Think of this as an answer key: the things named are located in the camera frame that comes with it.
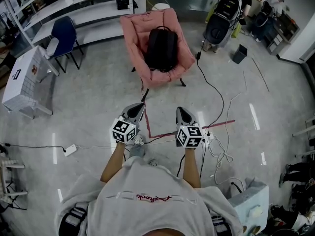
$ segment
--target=pink armchair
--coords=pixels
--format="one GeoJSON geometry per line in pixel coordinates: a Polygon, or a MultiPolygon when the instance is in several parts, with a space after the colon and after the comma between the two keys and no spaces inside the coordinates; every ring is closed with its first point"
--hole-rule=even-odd
{"type": "Polygon", "coordinates": [[[182,28],[177,20],[174,9],[149,11],[142,14],[133,14],[121,17],[126,46],[134,65],[133,71],[139,74],[146,93],[142,98],[145,100],[149,89],[167,82],[180,79],[182,75],[192,66],[195,58],[189,50],[185,41],[182,28]],[[178,35],[178,64],[167,73],[158,70],[151,71],[144,61],[143,55],[148,48],[150,31],[158,26],[167,26],[178,35]]]}

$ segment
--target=gray sweatshirt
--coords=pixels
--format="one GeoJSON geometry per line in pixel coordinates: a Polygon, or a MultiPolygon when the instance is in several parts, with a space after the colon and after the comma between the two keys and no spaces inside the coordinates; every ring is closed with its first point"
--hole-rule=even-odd
{"type": "Polygon", "coordinates": [[[78,204],[88,207],[81,236],[142,236],[163,228],[186,236],[215,236],[214,216],[226,220],[233,236],[243,232],[236,211],[217,187],[194,189],[165,167],[152,167],[137,156],[106,184],[80,176],[57,213],[57,233],[63,216],[78,204]]]}

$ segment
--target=sweatshirt sleeve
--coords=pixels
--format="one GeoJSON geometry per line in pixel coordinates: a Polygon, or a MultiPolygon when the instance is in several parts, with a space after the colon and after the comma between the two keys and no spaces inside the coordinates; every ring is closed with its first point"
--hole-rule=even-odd
{"type": "Polygon", "coordinates": [[[233,236],[243,234],[243,226],[238,215],[223,193],[215,186],[195,189],[206,204],[211,216],[219,215],[229,224],[233,236]]]}
{"type": "MultiPolygon", "coordinates": [[[[77,203],[80,203],[82,206],[88,207],[89,202],[96,200],[99,193],[105,186],[104,182],[101,182],[99,179],[86,174],[79,176],[76,183],[70,189],[67,196],[61,202],[61,206],[55,217],[55,229],[56,234],[59,235],[59,227],[63,217],[76,206],[77,203]]],[[[87,219],[81,223],[81,228],[79,235],[85,235],[85,229],[87,225],[87,219]]]]}

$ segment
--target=trash bin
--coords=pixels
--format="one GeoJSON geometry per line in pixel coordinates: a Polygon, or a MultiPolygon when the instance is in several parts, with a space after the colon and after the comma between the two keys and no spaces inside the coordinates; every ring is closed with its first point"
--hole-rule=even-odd
{"type": "Polygon", "coordinates": [[[239,64],[246,56],[247,56],[247,48],[240,45],[239,48],[237,49],[237,52],[234,54],[233,61],[239,64]]]}

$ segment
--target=thin stick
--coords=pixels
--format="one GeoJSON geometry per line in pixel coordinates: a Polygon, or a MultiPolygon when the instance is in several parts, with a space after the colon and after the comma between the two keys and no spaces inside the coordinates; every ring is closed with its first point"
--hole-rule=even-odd
{"type": "Polygon", "coordinates": [[[260,69],[259,69],[258,65],[256,64],[256,61],[255,61],[253,58],[252,58],[252,60],[254,61],[254,63],[255,63],[255,65],[256,65],[256,67],[258,68],[258,71],[259,71],[259,73],[260,73],[260,75],[261,75],[262,79],[264,80],[264,83],[265,83],[265,85],[266,85],[266,87],[267,87],[268,92],[270,92],[270,91],[269,91],[269,88],[268,88],[268,86],[267,86],[267,83],[266,83],[266,81],[265,81],[264,77],[262,76],[261,71],[260,71],[260,69]]]}

